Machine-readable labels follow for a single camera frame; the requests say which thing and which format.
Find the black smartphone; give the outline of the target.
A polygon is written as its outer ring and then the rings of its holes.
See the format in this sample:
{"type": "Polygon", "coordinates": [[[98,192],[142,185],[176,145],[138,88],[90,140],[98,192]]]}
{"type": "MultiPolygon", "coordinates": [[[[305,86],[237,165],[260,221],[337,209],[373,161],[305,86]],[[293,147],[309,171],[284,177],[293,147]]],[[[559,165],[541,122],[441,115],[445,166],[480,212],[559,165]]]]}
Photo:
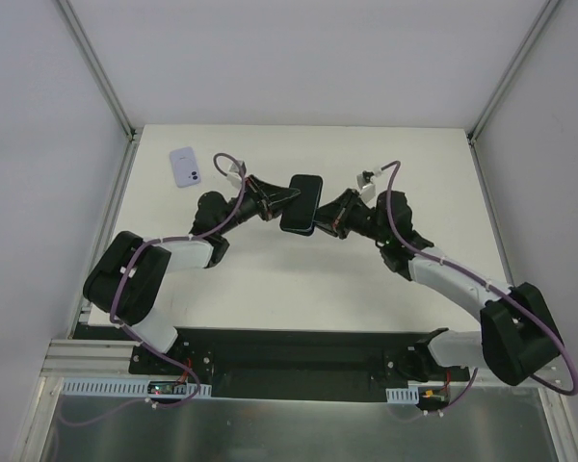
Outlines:
{"type": "Polygon", "coordinates": [[[289,187],[299,189],[301,195],[284,211],[280,221],[283,219],[314,220],[323,190],[323,178],[319,175],[296,174],[291,178],[289,187]]]}

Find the teal phone case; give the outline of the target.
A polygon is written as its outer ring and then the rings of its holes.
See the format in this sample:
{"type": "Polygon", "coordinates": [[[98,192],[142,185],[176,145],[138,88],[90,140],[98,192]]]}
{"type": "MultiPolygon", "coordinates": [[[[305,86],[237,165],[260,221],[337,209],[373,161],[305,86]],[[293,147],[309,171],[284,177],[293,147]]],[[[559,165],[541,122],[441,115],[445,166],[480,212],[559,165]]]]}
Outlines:
{"type": "Polygon", "coordinates": [[[309,237],[312,236],[317,229],[317,221],[283,219],[280,222],[280,229],[286,233],[309,237]]]}

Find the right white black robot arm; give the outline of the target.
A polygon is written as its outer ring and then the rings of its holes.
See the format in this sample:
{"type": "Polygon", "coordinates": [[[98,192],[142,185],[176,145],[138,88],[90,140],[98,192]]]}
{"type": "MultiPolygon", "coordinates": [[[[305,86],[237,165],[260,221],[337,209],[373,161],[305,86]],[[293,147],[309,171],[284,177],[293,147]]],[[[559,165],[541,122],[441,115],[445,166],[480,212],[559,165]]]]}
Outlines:
{"type": "Polygon", "coordinates": [[[404,193],[382,192],[369,207],[346,190],[318,208],[314,224],[339,239],[352,232],[371,239],[389,270],[443,295],[479,323],[477,332],[439,328],[421,338],[404,358],[408,376],[424,381],[448,368],[485,368],[518,385],[560,356],[562,340],[540,290],[471,278],[414,229],[404,193]]]}

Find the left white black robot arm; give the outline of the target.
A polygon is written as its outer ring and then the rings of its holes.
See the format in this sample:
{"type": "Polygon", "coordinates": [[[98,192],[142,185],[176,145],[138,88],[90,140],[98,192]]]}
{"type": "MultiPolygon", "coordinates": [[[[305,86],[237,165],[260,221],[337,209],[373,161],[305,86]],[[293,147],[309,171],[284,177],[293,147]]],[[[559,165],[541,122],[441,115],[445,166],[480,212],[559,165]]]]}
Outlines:
{"type": "Polygon", "coordinates": [[[250,175],[230,200],[207,192],[197,202],[188,235],[145,241],[118,233],[83,287],[84,298],[110,315],[110,321],[138,342],[153,347],[150,361],[161,373],[178,372],[184,351],[177,329],[157,306],[166,275],[183,270],[206,270],[221,262],[229,249],[226,233],[251,218],[270,221],[300,196],[300,190],[266,183],[250,175]]]}

